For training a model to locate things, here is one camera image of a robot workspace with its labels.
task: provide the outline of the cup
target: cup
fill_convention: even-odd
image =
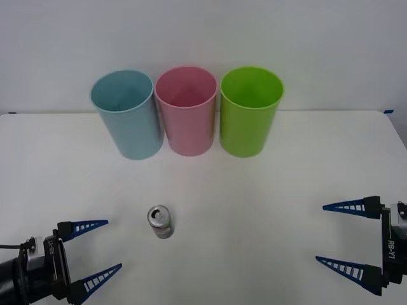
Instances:
[[[216,92],[215,77],[199,67],[176,67],[158,78],[155,96],[173,151],[197,156],[212,146]]]
[[[220,142],[228,153],[251,157],[261,152],[284,95],[283,82],[262,67],[240,67],[221,82]]]
[[[91,99],[121,154],[151,157],[163,144],[153,82],[141,71],[117,71],[95,83]]]

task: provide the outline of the soda can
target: soda can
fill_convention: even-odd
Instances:
[[[164,240],[172,235],[171,215],[165,206],[157,205],[150,208],[147,214],[147,220],[158,238]]]

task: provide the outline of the white tabletop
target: white tabletop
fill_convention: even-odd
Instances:
[[[253,158],[229,155],[217,136],[201,156],[165,142],[144,161],[122,158],[96,114],[4,115],[0,241],[48,236],[63,220],[109,219],[66,243],[72,280],[123,263],[89,305],[397,304],[406,278],[377,297],[315,256],[381,267],[380,221],[322,206],[407,200],[406,173],[407,150],[375,111],[278,112]],[[167,240],[146,219],[159,204],[175,218]]]

